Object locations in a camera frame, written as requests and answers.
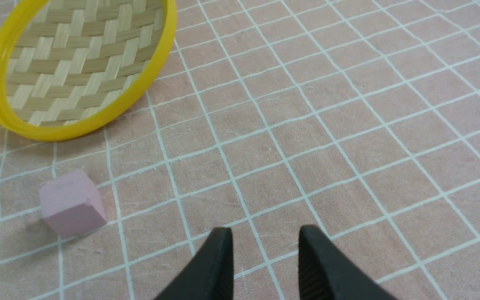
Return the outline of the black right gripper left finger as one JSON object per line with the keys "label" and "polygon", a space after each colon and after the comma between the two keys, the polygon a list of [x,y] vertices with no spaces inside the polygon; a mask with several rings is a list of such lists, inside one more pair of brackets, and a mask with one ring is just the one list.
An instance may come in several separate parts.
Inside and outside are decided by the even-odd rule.
{"label": "black right gripper left finger", "polygon": [[215,227],[182,271],[157,300],[232,300],[234,239],[228,227]]}

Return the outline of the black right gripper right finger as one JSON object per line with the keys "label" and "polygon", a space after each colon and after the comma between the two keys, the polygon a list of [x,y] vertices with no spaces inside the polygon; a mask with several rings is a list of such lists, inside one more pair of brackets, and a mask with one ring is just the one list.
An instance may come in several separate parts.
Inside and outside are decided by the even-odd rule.
{"label": "black right gripper right finger", "polygon": [[301,300],[394,300],[356,266],[315,225],[303,225],[298,238]]}

